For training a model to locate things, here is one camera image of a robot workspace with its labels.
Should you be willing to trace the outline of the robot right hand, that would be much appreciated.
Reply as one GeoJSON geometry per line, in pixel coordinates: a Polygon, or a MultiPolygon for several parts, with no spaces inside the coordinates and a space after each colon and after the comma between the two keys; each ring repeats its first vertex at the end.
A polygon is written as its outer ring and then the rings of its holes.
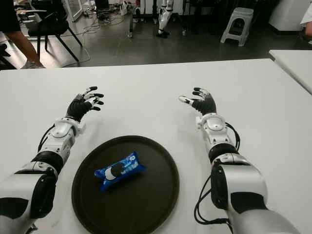
{"type": "Polygon", "coordinates": [[[210,113],[217,113],[215,100],[207,90],[195,87],[192,94],[198,96],[199,98],[188,98],[186,96],[180,95],[178,100],[189,106],[192,106],[203,116],[210,113]]]}

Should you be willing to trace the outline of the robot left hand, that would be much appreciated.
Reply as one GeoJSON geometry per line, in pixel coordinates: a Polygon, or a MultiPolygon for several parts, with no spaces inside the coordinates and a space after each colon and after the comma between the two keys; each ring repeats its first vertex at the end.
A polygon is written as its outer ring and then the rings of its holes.
{"type": "Polygon", "coordinates": [[[104,104],[101,101],[104,94],[94,93],[97,89],[97,86],[91,86],[85,92],[76,95],[67,109],[66,117],[81,122],[87,112],[91,110],[100,111],[101,108],[99,106],[104,104]]]}

